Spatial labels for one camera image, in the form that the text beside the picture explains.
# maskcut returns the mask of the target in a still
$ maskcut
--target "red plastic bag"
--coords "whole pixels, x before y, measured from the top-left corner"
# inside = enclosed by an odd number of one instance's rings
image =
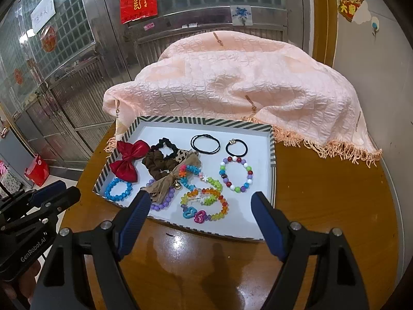
[[[42,186],[49,177],[49,166],[40,155],[36,155],[30,166],[24,171],[24,175],[36,185]]]

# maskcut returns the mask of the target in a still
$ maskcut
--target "red round sticker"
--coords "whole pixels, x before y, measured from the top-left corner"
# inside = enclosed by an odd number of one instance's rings
[[[46,26],[43,28],[40,34],[40,41],[42,43],[42,48],[46,52],[52,52],[57,43],[56,31],[52,26]]]
[[[23,77],[21,76],[21,72],[18,68],[14,69],[14,78],[19,85],[23,83]]]

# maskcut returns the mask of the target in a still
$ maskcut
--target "blue gripper pad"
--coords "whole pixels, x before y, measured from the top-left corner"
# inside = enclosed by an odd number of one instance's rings
[[[66,190],[66,184],[63,181],[56,181],[43,189],[37,190],[31,197],[31,204],[40,207],[43,202],[53,198],[54,196],[63,193]]]
[[[125,255],[128,255],[132,251],[133,245],[135,244],[151,207],[152,201],[148,192],[140,191],[135,197],[135,200],[136,199],[138,199],[138,202],[136,204],[132,202],[131,206],[128,207],[128,209],[132,208],[132,211],[129,212],[130,217],[126,221],[123,229],[119,232],[118,255],[121,260]]]
[[[252,214],[257,221],[271,254],[284,262],[287,253],[282,242],[282,233],[271,216],[269,209],[273,210],[273,207],[264,194],[262,192],[255,192],[251,197]]]

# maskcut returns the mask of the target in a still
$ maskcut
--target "scrunchie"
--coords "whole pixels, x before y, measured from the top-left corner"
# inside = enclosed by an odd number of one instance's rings
[[[165,160],[164,154],[160,150],[155,150],[145,155],[142,164],[146,166],[151,176],[158,181],[168,175],[168,172],[164,172],[165,170],[172,171],[178,165],[178,162],[174,159]]]
[[[141,139],[134,144],[118,141],[116,145],[122,159],[110,164],[110,169],[116,177],[126,182],[135,183],[138,181],[138,173],[132,161],[144,157],[150,151],[149,145]]]

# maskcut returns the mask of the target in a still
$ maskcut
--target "tray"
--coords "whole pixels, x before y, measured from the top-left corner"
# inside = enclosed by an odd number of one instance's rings
[[[248,145],[248,153],[245,158],[254,171],[253,184],[246,192],[236,193],[224,185],[222,194],[228,201],[229,212],[225,218],[218,221],[206,221],[202,224],[195,223],[193,219],[185,219],[182,216],[180,207],[181,197],[188,191],[182,187],[176,190],[171,204],[161,210],[149,212],[149,217],[198,231],[206,234],[213,234],[224,237],[234,237],[242,239],[262,240],[262,233],[251,212],[251,195],[256,191],[262,191],[268,198],[271,205],[275,201],[275,146],[273,132],[270,125],[259,123],[249,123],[244,121],[232,121],[221,119],[203,119],[189,117],[138,117],[127,130],[122,140],[125,142],[135,143],[137,140],[144,140],[148,145],[155,145],[158,140],[166,137],[171,140],[179,149],[191,149],[191,137],[198,134],[210,134],[220,141],[221,149],[214,155],[200,154],[202,172],[214,179],[222,178],[219,175],[219,167],[222,159],[227,157],[225,146],[230,139],[241,139]],[[196,146],[201,150],[214,150],[216,142],[210,139],[199,138]],[[242,154],[244,146],[237,143],[231,146],[231,152]],[[164,154],[171,152],[168,148],[163,148]],[[114,178],[110,171],[109,164],[121,158],[115,149],[108,158],[102,172],[94,185],[93,191],[99,196],[104,197],[105,188]],[[109,202],[120,207],[127,207],[135,197],[136,193],[143,186],[146,186],[152,178],[142,164],[142,160],[135,160],[134,166],[138,171],[138,182],[133,184],[132,194],[124,201]],[[246,181],[246,171],[240,164],[229,164],[227,174],[230,181],[236,186],[241,186]],[[192,176],[189,178],[189,184],[195,184],[199,188],[208,188],[204,182]],[[125,184],[118,184],[112,189],[111,194],[117,195],[122,193]],[[209,214],[217,213],[221,210],[218,202],[211,206],[202,206],[199,203],[193,205],[197,210],[203,209]]]

